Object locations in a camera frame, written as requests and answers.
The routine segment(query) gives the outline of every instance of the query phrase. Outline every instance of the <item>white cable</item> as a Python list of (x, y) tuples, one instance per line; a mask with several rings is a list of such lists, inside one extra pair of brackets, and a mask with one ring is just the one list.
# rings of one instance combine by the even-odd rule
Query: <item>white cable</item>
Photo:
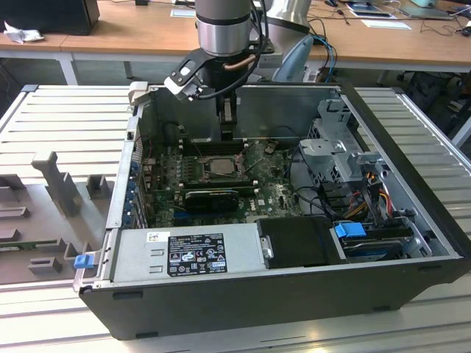
[(466, 5), (465, 9), (459, 10), (457, 13), (451, 13), (450, 16), (456, 16), (456, 15), (459, 15), (460, 13), (463, 13), (463, 12), (469, 11), (469, 10), (471, 10), (471, 5)]
[[(387, 6), (385, 4), (391, 4), (391, 3), (395, 3), (395, 4), (399, 4), (397, 7), (393, 7), (393, 6)], [(382, 7), (385, 7), (386, 9), (391, 9), (390, 12), (388, 11), (384, 11), (382, 9), (379, 9), (381, 10), (383, 13), (388, 13), (390, 15), (394, 15), (400, 8), (400, 0), (385, 0), (383, 1), (383, 4), (381, 5)]]

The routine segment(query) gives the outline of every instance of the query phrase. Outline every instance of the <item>motherboard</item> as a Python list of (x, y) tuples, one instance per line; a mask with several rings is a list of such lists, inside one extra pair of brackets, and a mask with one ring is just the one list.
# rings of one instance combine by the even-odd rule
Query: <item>motherboard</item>
[[(224, 154), (208, 154), (218, 150)], [(192, 143), (167, 146), (155, 156), (150, 188), (154, 227), (302, 215), (286, 178), (288, 149), (278, 142), (253, 140), (239, 148), (209, 151)]]

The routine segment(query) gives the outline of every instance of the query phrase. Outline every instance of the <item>floor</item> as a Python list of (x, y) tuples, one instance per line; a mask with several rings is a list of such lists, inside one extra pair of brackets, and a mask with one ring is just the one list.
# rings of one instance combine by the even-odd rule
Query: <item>floor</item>
[[(55, 60), (3, 59), (2, 62), (3, 66), (0, 66), (0, 116), (26, 84), (65, 85), (60, 65)], [(128, 85), (132, 81), (126, 78), (122, 62), (79, 61), (77, 65), (79, 79), (83, 85)], [(132, 63), (131, 65), (135, 75), (134, 80), (161, 83), (175, 64)], [(400, 82), (397, 80), (399, 73), (391, 71), (383, 83), (384, 87), (394, 86), (406, 89), (411, 74), (406, 75), (404, 82)], [(379, 74), (380, 71), (376, 70), (339, 69), (336, 71), (336, 80), (347, 81), (357, 87), (377, 87), (376, 80)], [(427, 111), (428, 116), (440, 128), (446, 126), (452, 114), (446, 105), (455, 90), (456, 86), (452, 82), (446, 92), (439, 96)], [(471, 151), (471, 143), (467, 143), (463, 150)]]

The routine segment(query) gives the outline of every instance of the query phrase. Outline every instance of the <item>blue drive latch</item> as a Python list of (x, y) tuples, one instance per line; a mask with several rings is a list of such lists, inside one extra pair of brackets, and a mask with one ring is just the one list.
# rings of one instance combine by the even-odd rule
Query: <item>blue drive latch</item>
[(365, 229), (361, 223), (340, 223), (334, 229), (339, 238), (366, 237)]

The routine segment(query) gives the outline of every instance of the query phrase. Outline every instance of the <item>copper tube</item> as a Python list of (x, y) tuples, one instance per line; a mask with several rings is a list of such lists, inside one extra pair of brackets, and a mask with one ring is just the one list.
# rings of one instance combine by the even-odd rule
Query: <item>copper tube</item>
[(253, 63), (255, 61), (255, 55), (251, 54), (248, 56), (248, 58), (243, 59), (242, 61), (239, 61), (238, 63), (235, 64), (224, 64), (224, 70), (226, 71), (235, 71), (240, 68), (243, 68), (244, 66), (249, 65), (250, 63)]

